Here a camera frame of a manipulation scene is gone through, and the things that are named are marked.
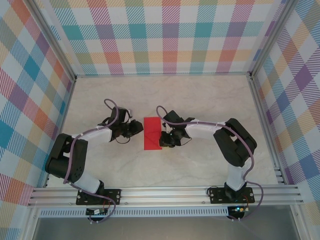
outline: metal rail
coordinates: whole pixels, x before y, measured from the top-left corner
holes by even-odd
[[[282,13],[280,14],[279,19],[277,20],[274,28],[271,30],[271,33],[269,35],[269,38],[264,45],[264,48],[262,49],[258,59],[255,62],[255,65],[252,69],[252,75],[257,76],[257,73],[265,63],[272,47],[278,40],[278,37],[280,36],[282,30],[284,29],[291,13],[294,11],[296,5],[298,4],[299,0],[287,0],[286,4],[282,10]]]
[[[229,204],[210,204],[207,196],[209,186],[189,187],[123,187],[120,205],[127,207],[200,207],[200,206],[236,206]],[[253,189],[255,203],[261,199],[260,188],[250,185]],[[264,198],[262,205],[299,205],[303,203],[302,196],[296,185],[263,185]],[[79,208],[76,205],[78,190],[73,188],[35,188],[29,207],[32,208]]]
[[[272,131],[271,131],[270,126],[268,124],[267,115],[264,111],[263,104],[262,104],[261,99],[259,97],[256,83],[252,80],[252,77],[249,74],[247,74],[246,77],[248,80],[249,89],[252,94],[252,99],[253,99],[253,102],[255,105],[255,109],[256,109],[256,112],[259,117],[259,121],[261,124],[263,135],[265,137],[265,142],[267,144],[271,160],[273,161],[273,165],[276,168],[284,169],[281,164],[279,154],[277,152],[277,147],[276,147],[275,140],[273,139],[273,136],[272,136]]]
[[[34,0],[24,0],[25,5],[29,9],[32,17],[38,24],[42,34],[45,36],[45,39],[49,43],[50,47],[52,48],[53,52],[55,53],[56,57],[58,58],[59,62],[61,63],[65,73],[68,77],[75,82],[76,81],[76,73],[73,71],[65,53],[62,51],[58,40],[52,33],[50,27],[47,24],[44,16],[42,15],[40,9],[38,8],[37,4]]]

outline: colorful plaid backdrop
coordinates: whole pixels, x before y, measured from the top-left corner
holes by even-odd
[[[82,75],[247,72],[280,2],[37,0]]]
[[[285,173],[320,238],[320,0],[300,0],[258,73]]]
[[[22,0],[0,1],[0,239],[21,231],[72,82]]]
[[[262,39],[262,41],[261,41],[261,43],[259,45],[259,48],[258,48],[258,50],[256,51],[256,53],[254,55],[253,61],[251,62],[251,65],[249,67],[248,72],[252,72],[252,70],[253,70],[256,62],[257,62],[257,59],[260,56],[260,53],[261,53],[262,49],[265,47],[265,45],[266,45],[266,43],[267,43],[267,41],[269,39],[270,33],[272,32],[274,27],[277,25],[277,21],[278,21],[280,15],[282,14],[282,11],[283,11],[283,9],[284,9],[284,7],[286,5],[286,2],[287,2],[287,0],[281,0],[281,3],[280,3],[278,9],[276,10],[276,12],[274,14],[274,16],[272,18],[272,21],[271,21],[267,31],[265,32],[265,34],[263,36],[263,39]]]

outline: black robot arm segment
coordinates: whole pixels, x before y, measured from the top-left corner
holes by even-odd
[[[110,141],[115,140],[119,136],[123,136],[124,138],[128,139],[144,130],[141,122],[137,120],[131,120],[132,116],[130,116],[130,112],[127,109],[118,107],[118,111],[119,114],[117,120],[109,127],[109,129],[112,130]],[[98,126],[106,126],[106,122],[110,124],[116,118],[116,115],[117,110],[114,107],[112,109],[111,116],[103,120],[102,123],[99,123]]]
[[[231,128],[235,134],[238,134],[238,137],[244,140],[252,154],[257,147],[256,141],[239,121],[230,118],[228,121],[220,122],[219,124],[197,124],[197,122],[201,121],[191,117],[184,120],[174,111],[167,113],[163,119],[174,124],[187,124],[174,125],[164,123],[163,126],[167,131],[161,132],[159,139],[161,147],[173,148],[175,146],[181,146],[181,140],[183,138],[202,138],[215,140],[217,142],[224,158],[229,163],[228,177],[224,184],[224,193],[230,200],[236,201],[246,190],[247,183],[244,180],[244,176],[251,166],[250,161],[247,161],[250,155],[245,145],[238,138],[233,140],[231,137],[235,135],[222,126],[224,125],[227,128]]]
[[[257,147],[257,142],[240,124],[240,122],[234,118],[230,118],[225,122],[225,125],[240,135],[240,137],[249,146],[253,154]],[[213,136],[228,163],[230,163],[232,166],[242,168],[247,159],[250,157],[246,147],[242,144],[242,142],[239,139],[233,141],[231,137],[234,137],[235,135],[225,128],[217,130]]]
[[[118,119],[109,128],[99,129],[99,126],[106,126],[106,122],[111,123],[116,117],[116,108],[112,109],[110,117],[107,117],[102,123],[98,124],[97,130],[83,135],[76,140],[73,147],[72,165],[68,182],[73,184],[86,184],[94,181],[94,177],[87,174],[85,170],[87,151],[100,144],[106,144],[115,140],[119,136],[130,138],[143,131],[142,123],[131,120],[129,111],[123,107],[119,107]],[[56,138],[48,160],[45,164],[45,171],[55,177],[64,179],[67,174],[69,164],[69,153],[74,137],[77,135],[68,135],[61,133]]]

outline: black wire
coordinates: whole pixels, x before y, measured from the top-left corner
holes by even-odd
[[[186,145],[188,142],[190,142],[192,140],[192,138],[190,138],[190,140],[189,141],[187,141],[187,142],[185,142],[184,144],[182,144],[181,146],[184,146],[184,145]]]
[[[249,200],[248,200],[248,197],[247,196],[245,196],[245,195],[243,195],[242,194],[242,196],[245,198],[245,200],[246,200],[246,208],[247,207],[249,207]]]
[[[118,144],[127,144],[128,142],[130,142],[130,139],[131,139],[131,137],[129,137],[129,140],[126,141],[126,142],[119,142],[117,139],[115,139],[115,141],[116,141]]]
[[[218,186],[211,186],[211,187],[209,187],[207,190],[206,190],[206,194],[210,197],[210,195],[209,195],[209,190],[211,189],[211,188],[213,188],[213,187],[215,187],[215,188],[219,188]]]

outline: purple cable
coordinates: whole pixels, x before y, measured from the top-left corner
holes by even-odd
[[[112,108],[106,103],[107,101],[110,101],[111,103],[114,104],[114,107],[115,107],[115,110],[116,110],[114,120],[113,120],[112,122],[110,122],[109,124],[107,124],[106,126],[96,127],[96,128],[93,128],[93,129],[89,129],[89,130],[87,130],[87,131],[84,131],[83,133],[79,134],[78,136],[76,136],[76,137],[73,139],[72,144],[71,144],[71,147],[70,147],[70,156],[69,156],[68,169],[67,169],[67,171],[66,171],[66,174],[65,174],[65,177],[64,177],[64,180],[63,180],[63,184],[66,184],[66,183],[68,182],[68,178],[69,178],[70,171],[71,171],[71,166],[72,166],[74,147],[75,147],[75,143],[76,143],[77,139],[79,139],[80,137],[82,137],[82,136],[84,136],[84,135],[86,135],[86,134],[88,134],[88,133],[92,133],[92,132],[95,132],[95,131],[99,131],[99,130],[101,130],[101,129],[106,129],[106,128],[110,127],[112,124],[114,124],[115,121],[118,119],[118,117],[119,117],[119,109],[118,109],[117,104],[116,104],[113,100],[111,100],[111,99],[109,99],[109,98],[106,98],[105,100],[103,100],[104,104],[105,104],[109,109],[111,109],[111,110],[112,110]],[[109,198],[109,197],[107,197],[107,196],[102,196],[102,195],[98,195],[98,194],[91,193],[91,192],[89,192],[89,191],[83,190],[83,189],[81,189],[80,187],[77,187],[76,185],[74,185],[74,184],[72,184],[72,183],[71,183],[70,185],[71,185],[72,187],[74,187],[75,189],[78,189],[78,190],[80,190],[80,191],[82,191],[82,192],[84,192],[84,193],[86,193],[86,194],[89,194],[89,195],[94,196],[94,197],[106,199],[106,200],[112,202],[112,204],[113,204],[114,207],[113,207],[113,210],[110,212],[110,214],[109,214],[108,216],[104,217],[101,221],[93,221],[93,220],[91,219],[91,216],[89,216],[89,220],[91,221],[91,223],[92,223],[92,222],[93,222],[93,223],[96,223],[96,224],[102,223],[102,222],[104,222],[105,220],[107,220],[108,218],[110,218],[110,216],[111,216],[112,214],[114,214],[114,212],[115,212],[115,210],[116,210],[116,203],[115,203],[115,201],[112,200],[111,198]]]
[[[114,214],[114,212],[115,212],[115,210],[116,210],[116,202],[115,202],[113,199],[111,199],[110,197],[98,195],[98,194],[95,194],[95,193],[92,193],[92,192],[83,190],[83,189],[81,189],[80,187],[77,187],[76,185],[74,185],[73,183],[71,183],[71,186],[74,187],[75,189],[78,189],[79,191],[84,192],[85,194],[89,194],[89,195],[94,196],[94,197],[106,199],[106,200],[112,202],[112,204],[113,204],[113,209],[112,209],[112,211],[109,213],[109,215],[105,216],[105,217],[104,217],[102,220],[100,220],[100,221],[93,221],[93,220],[91,219],[91,215],[90,215],[90,216],[89,216],[89,220],[91,221],[91,223],[95,223],[95,224],[102,223],[102,222],[104,222],[105,220],[107,220],[108,218],[110,218],[112,214]]]
[[[118,106],[117,104],[109,99],[109,98],[106,98],[105,100],[103,100],[104,104],[112,110],[112,108],[106,103],[106,101],[110,101],[111,103],[114,104],[114,107],[116,109],[116,114],[115,114],[115,118],[113,119],[112,122],[110,122],[109,124],[107,124],[106,126],[103,126],[103,127],[100,127],[100,128],[93,128],[93,129],[89,129],[87,131],[84,131],[83,133],[79,134],[78,136],[76,136],[74,138],[74,140],[72,141],[71,143],[71,147],[70,147],[70,156],[69,156],[69,163],[68,163],[68,169],[66,171],[66,174],[65,174],[65,177],[64,177],[64,180],[63,180],[63,184],[66,184],[68,182],[68,178],[69,178],[69,175],[70,175],[70,171],[71,171],[71,166],[72,166],[72,161],[73,161],[73,153],[74,153],[74,147],[75,147],[75,144],[76,144],[76,141],[81,138],[83,135],[86,135],[86,134],[89,134],[89,133],[92,133],[92,132],[95,132],[95,131],[99,131],[101,129],[106,129],[108,127],[110,127],[112,124],[115,123],[115,121],[118,119],[119,117],[119,109],[118,109]]]
[[[245,140],[243,140],[242,137],[241,137],[238,133],[236,133],[236,132],[235,132],[234,130],[232,130],[230,127],[228,127],[228,126],[226,126],[226,125],[223,125],[223,124],[220,124],[220,123],[216,123],[216,122],[206,122],[206,121],[197,121],[197,122],[194,122],[194,121],[192,122],[192,121],[190,121],[190,122],[181,122],[181,123],[169,122],[169,121],[165,120],[165,119],[160,115],[160,113],[159,113],[159,108],[160,108],[160,109],[163,109],[164,112],[165,112],[165,114],[168,114],[168,112],[167,112],[167,110],[166,110],[163,106],[161,106],[161,105],[157,106],[156,109],[155,109],[156,114],[158,115],[158,117],[159,117],[162,121],[164,121],[166,124],[176,125],[176,126],[178,126],[178,125],[197,125],[197,124],[201,124],[201,125],[212,125],[212,126],[217,126],[217,127],[221,127],[221,128],[227,129],[229,132],[231,132],[232,134],[234,134],[234,135],[240,140],[240,142],[244,145],[244,147],[245,147],[246,150],[248,151],[248,153],[249,153],[249,155],[250,155],[250,158],[251,158],[251,166],[249,167],[249,169],[248,169],[248,170],[244,173],[244,175],[243,175],[243,180],[246,181],[246,176],[248,175],[248,173],[249,173],[249,172],[254,168],[254,166],[255,166],[255,159],[254,159],[254,155],[253,155],[252,152],[251,152],[250,147],[247,145],[247,143],[245,142]],[[242,218],[243,220],[244,220],[244,219],[247,219],[248,217],[250,217],[250,216],[260,207],[260,205],[261,205],[261,203],[262,203],[262,200],[264,199],[264,190],[263,190],[263,188],[262,188],[262,186],[261,186],[260,184],[258,184],[258,183],[256,183],[256,182],[252,182],[252,181],[246,181],[246,182],[249,183],[249,184],[257,185],[257,186],[261,189],[261,199],[260,199],[259,203],[257,204],[256,208],[254,209],[254,211],[253,211],[250,215],[243,217],[243,218]]]

